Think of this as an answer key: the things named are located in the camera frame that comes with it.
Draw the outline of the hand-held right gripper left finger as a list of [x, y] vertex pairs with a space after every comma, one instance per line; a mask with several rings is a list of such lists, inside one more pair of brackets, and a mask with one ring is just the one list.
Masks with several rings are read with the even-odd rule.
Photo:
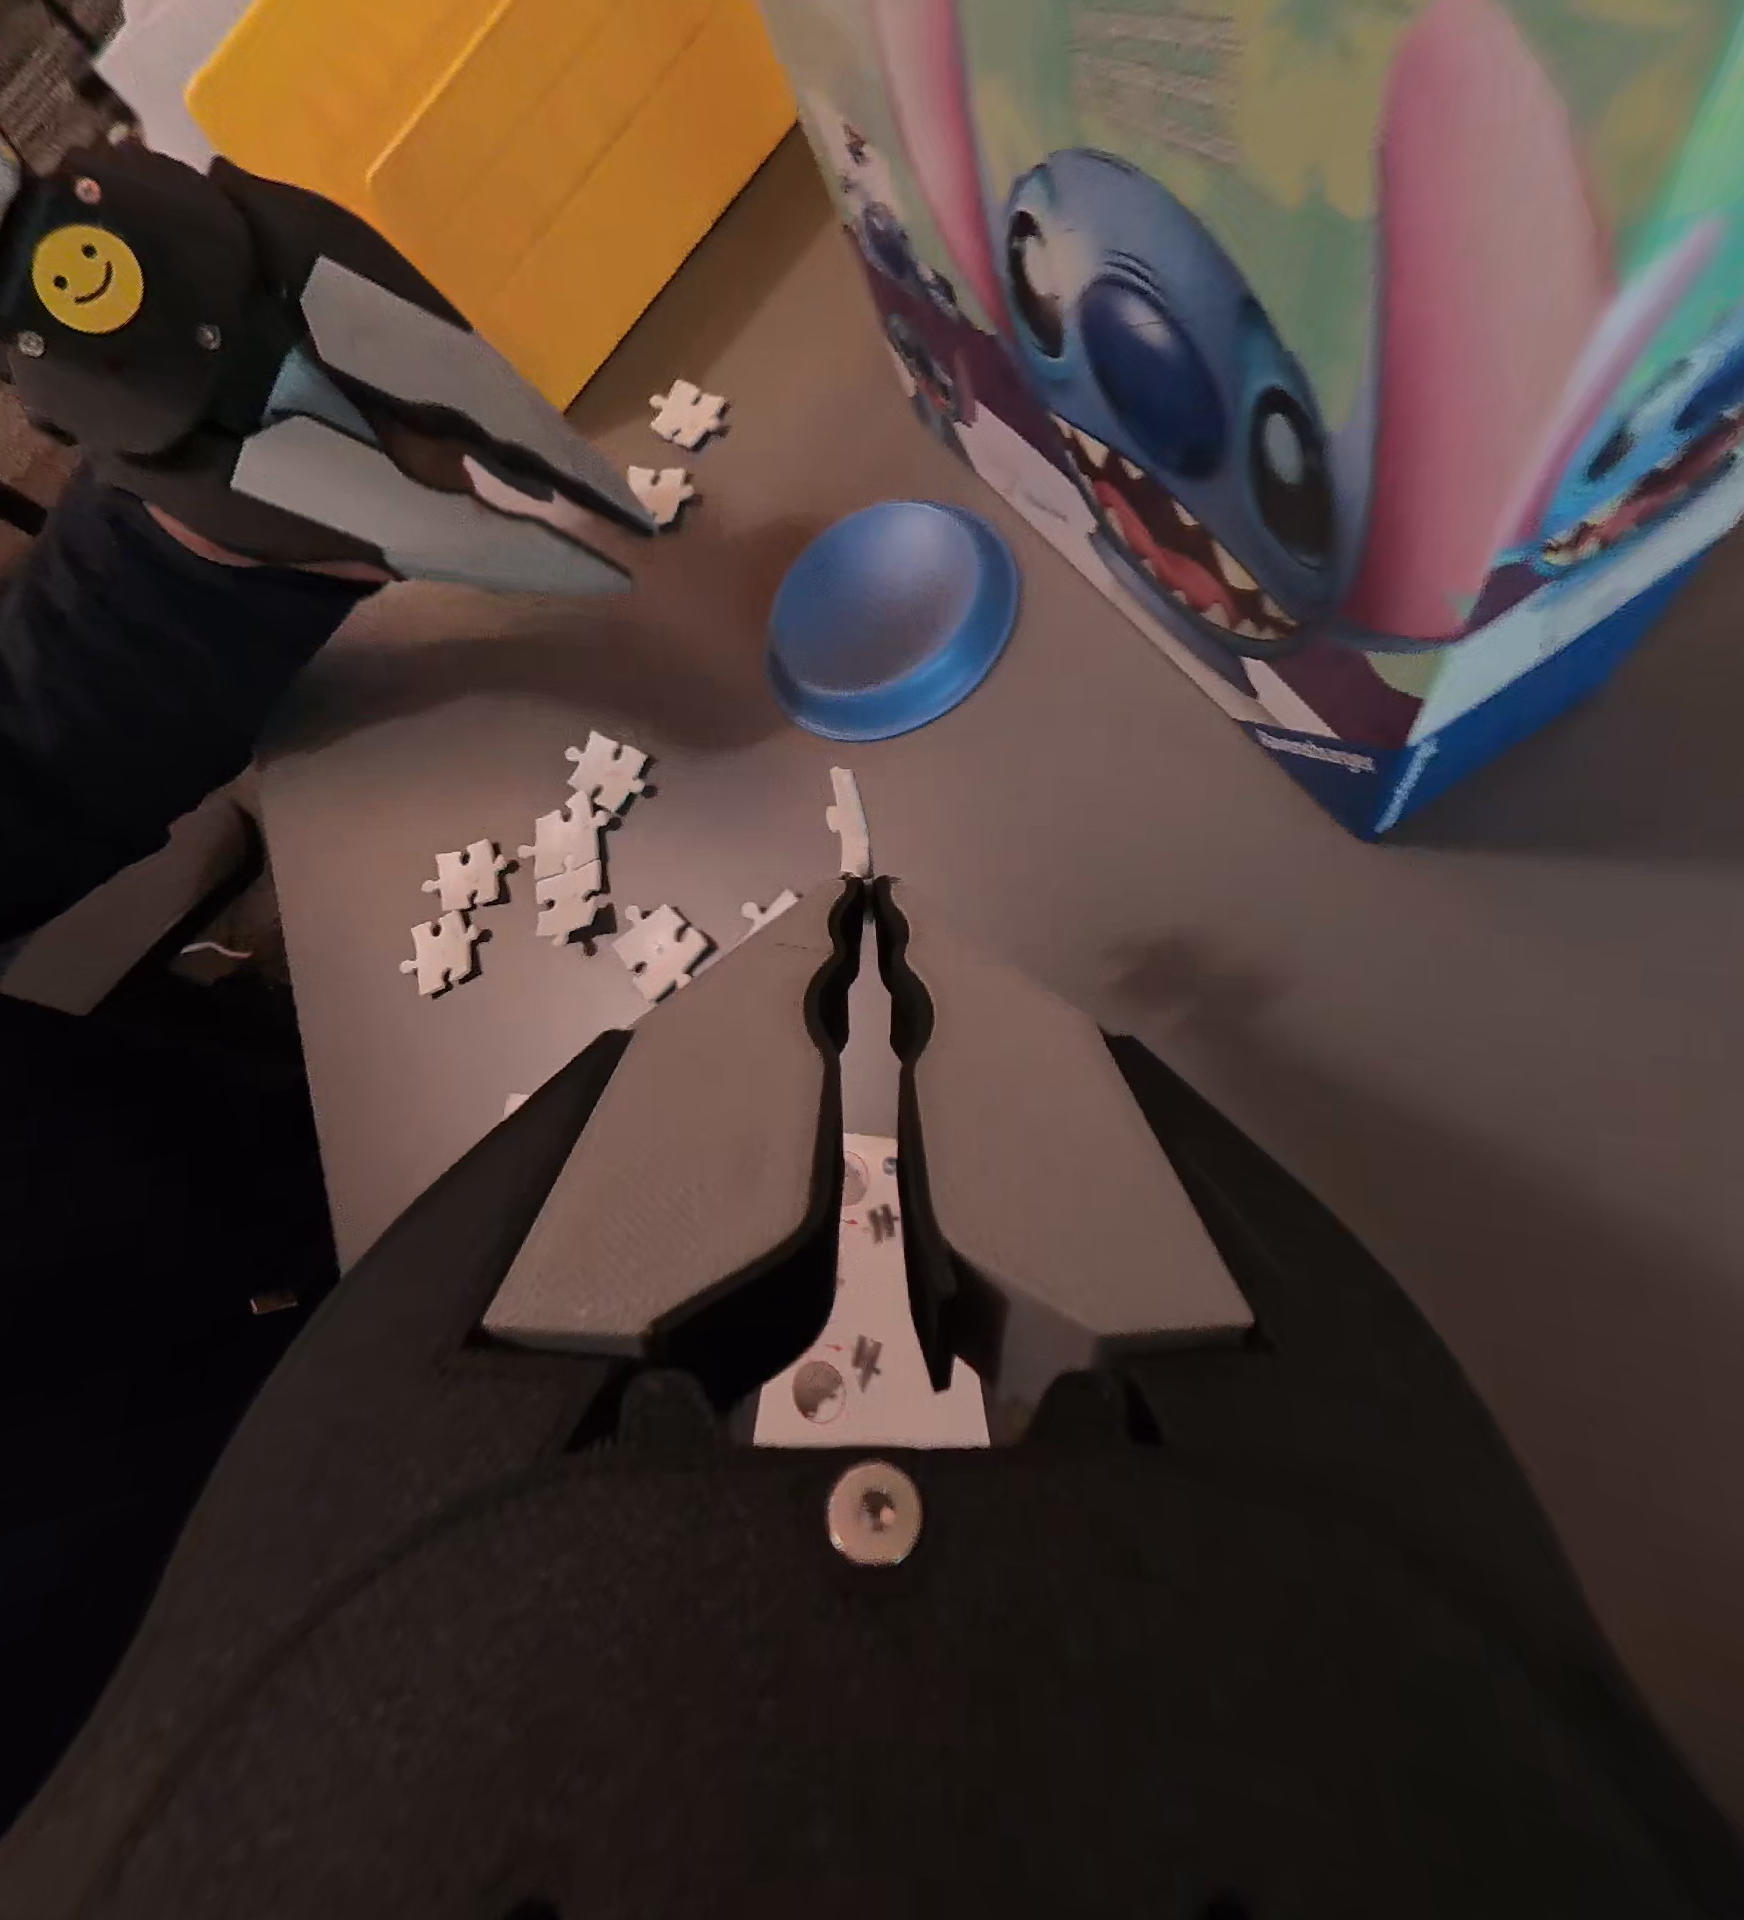
[[861, 881], [831, 881], [649, 1011], [481, 1319], [511, 1348], [736, 1405], [821, 1331], [843, 1187]]

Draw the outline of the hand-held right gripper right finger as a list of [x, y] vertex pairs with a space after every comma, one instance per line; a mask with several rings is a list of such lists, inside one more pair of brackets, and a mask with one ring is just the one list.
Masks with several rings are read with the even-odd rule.
[[1248, 1299], [1099, 1025], [904, 882], [868, 899], [898, 1063], [908, 1299], [928, 1378], [995, 1422], [1060, 1378], [1235, 1343]]

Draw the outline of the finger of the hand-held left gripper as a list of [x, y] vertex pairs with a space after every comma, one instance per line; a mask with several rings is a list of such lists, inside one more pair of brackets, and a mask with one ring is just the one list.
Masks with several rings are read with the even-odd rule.
[[328, 422], [287, 419], [245, 441], [231, 486], [359, 541], [402, 581], [511, 594], [632, 587], [622, 565], [554, 516], [554, 493], [524, 493], [476, 461], [462, 468], [464, 493], [437, 491]]
[[303, 340], [270, 390], [270, 420], [313, 420], [406, 479], [559, 526], [567, 509], [625, 532], [659, 523], [625, 470], [481, 335], [357, 269], [314, 261]]

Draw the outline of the scatter of white puzzle pieces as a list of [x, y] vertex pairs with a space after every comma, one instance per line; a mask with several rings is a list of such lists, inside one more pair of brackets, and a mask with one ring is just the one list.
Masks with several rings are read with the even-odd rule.
[[651, 757], [631, 741], [591, 731], [565, 749], [567, 795], [541, 814], [530, 838], [504, 849], [489, 838], [440, 851], [421, 882], [432, 905], [409, 929], [397, 969], [419, 997], [437, 998], [480, 971], [481, 915], [520, 882], [532, 934], [557, 949], [604, 943], [647, 1004], [685, 988], [713, 958], [713, 940], [675, 906], [618, 906], [611, 892], [611, 835], [651, 795]]

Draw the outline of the person's left forearm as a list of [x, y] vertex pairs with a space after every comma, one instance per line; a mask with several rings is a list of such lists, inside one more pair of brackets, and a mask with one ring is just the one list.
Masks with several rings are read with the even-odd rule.
[[0, 949], [157, 853], [253, 759], [369, 575], [231, 565], [73, 470], [0, 581]]

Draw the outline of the colourful cartoon puzzle box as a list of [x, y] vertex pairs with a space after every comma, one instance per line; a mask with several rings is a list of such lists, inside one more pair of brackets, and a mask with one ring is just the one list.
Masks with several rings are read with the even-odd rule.
[[919, 420], [1387, 834], [1744, 519], [1744, 5], [764, 5]]

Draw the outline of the yellow box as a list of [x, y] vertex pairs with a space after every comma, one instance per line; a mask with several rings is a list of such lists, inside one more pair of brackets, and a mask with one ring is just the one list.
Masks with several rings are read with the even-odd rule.
[[259, 2], [186, 106], [375, 228], [557, 406], [795, 124], [752, 2]]

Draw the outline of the white printed instruction leaflet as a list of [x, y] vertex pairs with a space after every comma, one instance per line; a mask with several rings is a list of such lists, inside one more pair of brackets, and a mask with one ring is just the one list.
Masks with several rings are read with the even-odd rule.
[[843, 1135], [833, 1305], [821, 1331], [760, 1393], [760, 1448], [984, 1448], [981, 1380], [953, 1363], [935, 1390], [912, 1324], [895, 1142]]

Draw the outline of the blue round plastic stand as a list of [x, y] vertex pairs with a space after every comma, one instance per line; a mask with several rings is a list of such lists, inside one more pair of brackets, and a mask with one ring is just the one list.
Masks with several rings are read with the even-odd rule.
[[829, 741], [899, 737], [961, 705], [1003, 658], [1022, 575], [1000, 532], [951, 502], [887, 498], [816, 536], [773, 594], [767, 687]]

